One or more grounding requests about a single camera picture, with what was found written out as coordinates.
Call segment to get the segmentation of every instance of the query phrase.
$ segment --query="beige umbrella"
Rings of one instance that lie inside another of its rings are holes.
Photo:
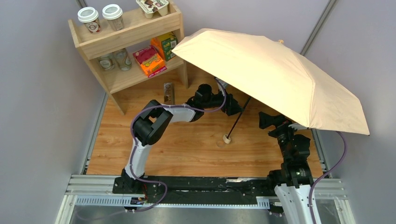
[[[359,99],[279,42],[201,29],[173,52],[305,127],[369,134]]]

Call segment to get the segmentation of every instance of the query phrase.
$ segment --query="gray wall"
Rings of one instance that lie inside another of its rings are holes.
[[[73,0],[2,1],[0,223],[54,223],[104,92],[74,48]]]
[[[85,0],[98,11],[108,0]],[[112,0],[124,11],[137,8],[135,0]],[[328,0],[174,0],[183,13],[184,31],[191,35],[201,28],[214,28],[272,40],[300,52]]]
[[[346,134],[349,151],[334,174],[346,184],[356,223],[395,217],[396,1],[339,0],[307,57],[355,94],[370,136]],[[342,142],[321,132],[334,164]]]

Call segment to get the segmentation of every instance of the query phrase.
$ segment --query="wooden shelf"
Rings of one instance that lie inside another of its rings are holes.
[[[119,31],[113,31],[107,20],[100,20],[102,31],[98,34],[91,34],[85,25],[77,26],[73,20],[69,20],[69,28],[74,46],[85,63],[116,107],[122,114],[125,114],[125,110],[121,108],[117,96],[113,94],[149,80],[149,78],[144,75],[136,63],[133,64],[129,71],[121,71],[119,68],[112,71],[103,71],[96,58],[171,31],[173,31],[180,42],[184,38],[184,28],[182,12],[173,0],[169,0],[168,14],[165,16],[155,13],[153,18],[147,19],[139,8],[124,12],[122,18],[125,27]],[[183,59],[173,58],[166,63],[166,67],[165,71],[154,77],[177,68],[180,80],[188,88],[187,67]]]
[[[178,68],[182,66],[183,63],[183,59],[176,56],[166,62],[167,69],[165,71],[160,72],[151,78],[157,77],[168,71]],[[147,78],[147,76],[143,73],[140,66],[136,62],[132,63],[132,68],[128,71],[121,71],[119,68],[114,68],[111,71],[103,72],[103,74],[105,77],[105,83],[109,88],[111,94],[150,79]]]

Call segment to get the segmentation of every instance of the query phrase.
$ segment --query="wire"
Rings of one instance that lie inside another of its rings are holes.
[[[342,138],[342,141],[344,142],[344,153],[342,154],[341,158],[339,159],[339,161],[334,165],[334,167],[332,167],[329,171],[327,171],[325,174],[321,175],[317,180],[315,180],[315,182],[312,184],[311,190],[310,190],[310,194],[309,194],[309,205],[310,205],[310,212],[311,212],[311,216],[312,216],[312,221],[314,224],[316,224],[316,219],[315,219],[315,214],[313,213],[313,205],[312,205],[312,195],[313,195],[313,189],[316,186],[316,184],[322,180],[325,176],[329,175],[336,167],[338,167],[342,161],[344,160],[347,151],[348,151],[348,144],[347,141],[345,140],[345,136],[343,133],[341,132],[337,132],[340,137]]]
[[[155,202],[155,203],[152,204],[151,206],[148,206],[148,207],[146,207],[146,208],[144,208],[144,209],[133,210],[133,212],[141,212],[141,211],[147,211],[147,210],[152,209],[153,207],[157,206],[157,205],[165,198],[166,193],[168,192],[168,186],[167,186],[164,182],[162,182],[162,181],[148,181],[148,180],[141,179],[141,178],[137,177],[137,176],[135,175],[134,171],[132,170],[132,159],[133,159],[133,157],[134,157],[134,154],[135,154],[135,151],[136,151],[136,148],[137,148],[137,144],[136,144],[136,143],[137,143],[137,139],[136,139],[136,137],[135,137],[135,135],[134,135],[134,132],[133,132],[133,124],[135,123],[135,121],[137,120],[137,118],[138,118],[142,113],[144,113],[145,111],[151,110],[151,109],[156,109],[156,108],[187,108],[187,109],[191,109],[191,110],[195,110],[195,111],[200,111],[200,112],[216,112],[216,111],[219,111],[219,110],[226,104],[226,90],[224,89],[224,87],[221,85],[221,83],[219,82],[219,80],[218,80],[217,78],[215,78],[215,80],[216,80],[217,84],[219,85],[219,87],[220,87],[220,89],[221,89],[221,92],[223,93],[224,100],[223,100],[223,103],[221,104],[221,106],[218,107],[218,108],[216,108],[216,109],[214,109],[214,110],[206,111],[206,110],[198,109],[198,108],[191,107],[191,106],[185,106],[185,105],[157,105],[157,106],[151,106],[151,107],[148,107],[148,108],[143,109],[142,111],[140,111],[140,112],[132,119],[130,131],[131,131],[131,135],[132,135],[132,138],[133,138],[133,141],[134,141],[135,145],[134,145],[134,147],[133,147],[133,149],[132,149],[131,158],[130,158],[130,160],[129,160],[129,167],[130,167],[130,170],[131,170],[131,174],[132,174],[132,176],[133,176],[136,180],[139,180],[139,181],[141,181],[141,182],[146,182],[146,183],[158,183],[158,184],[162,184],[162,185],[165,187],[165,191],[164,191],[162,197],[161,197],[157,202]],[[126,210],[117,211],[117,212],[114,212],[114,213],[112,213],[112,214],[110,214],[110,215],[106,215],[106,216],[98,217],[98,218],[83,218],[83,217],[81,217],[81,216],[78,214],[78,212],[76,212],[76,217],[79,218],[79,219],[81,219],[81,220],[83,220],[83,221],[97,221],[97,220],[105,219],[105,218],[112,217],[112,216],[115,216],[115,215],[118,215],[118,214],[122,214],[122,213],[125,213],[125,212],[126,212]]]

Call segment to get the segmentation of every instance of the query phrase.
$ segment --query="wooden tabletop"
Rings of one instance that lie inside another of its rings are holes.
[[[132,149],[129,132],[133,117],[152,99],[163,103],[163,84],[173,82],[176,103],[185,103],[198,86],[210,84],[217,93],[213,76],[189,65],[189,89],[179,81],[176,71],[137,84],[118,92],[125,116],[108,101],[95,142],[87,174],[119,175],[125,167]],[[232,86],[227,92],[243,105],[248,96]],[[237,115],[228,117],[222,111],[205,113],[192,123],[172,123],[162,138],[152,147],[146,163],[146,175],[173,176],[227,176],[266,177],[268,172],[280,169],[283,161],[275,138],[267,135],[271,128],[259,129],[258,112],[270,115],[278,112],[252,99],[231,134],[232,142],[224,144],[222,136],[229,132]],[[310,130],[298,133],[312,139]],[[308,157],[314,177],[322,175],[318,153],[313,140]]]

